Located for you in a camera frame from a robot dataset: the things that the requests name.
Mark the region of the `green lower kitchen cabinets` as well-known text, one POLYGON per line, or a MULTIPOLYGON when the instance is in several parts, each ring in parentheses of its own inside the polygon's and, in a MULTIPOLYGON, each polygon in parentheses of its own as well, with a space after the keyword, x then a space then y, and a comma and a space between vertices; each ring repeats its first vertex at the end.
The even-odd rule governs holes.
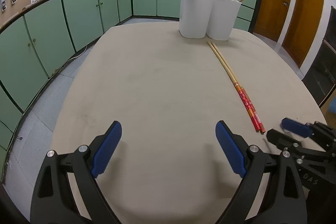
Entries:
POLYGON ((177 20, 181 0, 40 0, 1 27, 1 159, 23 114, 52 76, 131 18, 177 20))

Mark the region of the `red orange patterned chopstick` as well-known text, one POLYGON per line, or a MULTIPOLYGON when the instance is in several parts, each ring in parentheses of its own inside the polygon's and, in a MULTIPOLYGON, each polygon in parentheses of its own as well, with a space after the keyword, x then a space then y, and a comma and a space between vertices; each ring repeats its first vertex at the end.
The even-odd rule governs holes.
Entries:
POLYGON ((243 90, 240 86, 240 84, 238 83, 236 77, 234 76, 233 72, 231 71, 231 69, 229 68, 228 64, 226 63, 223 55, 220 53, 220 51, 218 50, 217 46, 211 42, 211 41, 207 41, 207 44, 210 46, 210 48, 212 49, 213 53, 215 54, 215 56, 218 58, 219 62, 221 63, 222 67, 224 68, 224 70, 226 71, 226 73, 228 74, 228 77, 230 78, 232 84, 234 85, 242 103, 244 104, 244 107, 251 119, 251 122, 255 128, 256 132, 260 132, 261 131, 261 127, 259 125, 259 122, 256 119, 256 116, 252 110, 252 107, 250 106, 245 94, 243 93, 243 90))

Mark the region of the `black glass display cabinet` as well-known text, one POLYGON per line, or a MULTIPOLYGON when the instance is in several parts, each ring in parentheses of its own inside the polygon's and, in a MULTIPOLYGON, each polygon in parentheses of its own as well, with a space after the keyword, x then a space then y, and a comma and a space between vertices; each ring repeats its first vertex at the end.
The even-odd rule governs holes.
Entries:
POLYGON ((335 90, 335 7, 331 7, 329 22, 321 47, 303 83, 321 107, 335 90))

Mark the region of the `red striped patterned chopstick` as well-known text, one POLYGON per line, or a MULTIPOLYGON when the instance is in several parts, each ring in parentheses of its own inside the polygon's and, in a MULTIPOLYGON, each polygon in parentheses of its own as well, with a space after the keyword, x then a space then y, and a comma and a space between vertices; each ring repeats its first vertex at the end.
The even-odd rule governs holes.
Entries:
POLYGON ((249 96, 248 96, 246 90, 245 90, 242 86, 241 86, 241 88, 242 88, 243 93, 245 94, 245 96, 246 96, 246 98, 247 98, 247 100, 248 100, 250 106, 252 107, 252 110, 253 110, 253 112, 254 112, 254 114, 255 114, 255 116, 256 116, 257 121, 259 122, 259 125, 260 125, 260 127, 261 127, 261 131, 260 131, 259 133, 261 133, 261 134, 263 135, 263 134, 265 134, 265 128, 264 128, 264 125, 263 125, 263 123, 262 123, 262 121, 261 121, 261 119, 260 119, 260 117, 259 117, 259 115, 258 115, 258 113, 257 113, 257 111, 256 111, 256 109, 255 109, 255 107, 254 107, 254 105, 253 105, 251 99, 249 98, 249 96))

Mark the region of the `white twin-cup utensil holder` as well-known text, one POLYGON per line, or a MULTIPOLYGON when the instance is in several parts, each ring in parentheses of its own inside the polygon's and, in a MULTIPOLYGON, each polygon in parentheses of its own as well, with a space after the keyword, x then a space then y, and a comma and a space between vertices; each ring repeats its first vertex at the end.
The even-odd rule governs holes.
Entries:
POLYGON ((188 39, 229 39, 241 3, 238 0, 181 0, 179 33, 188 39))

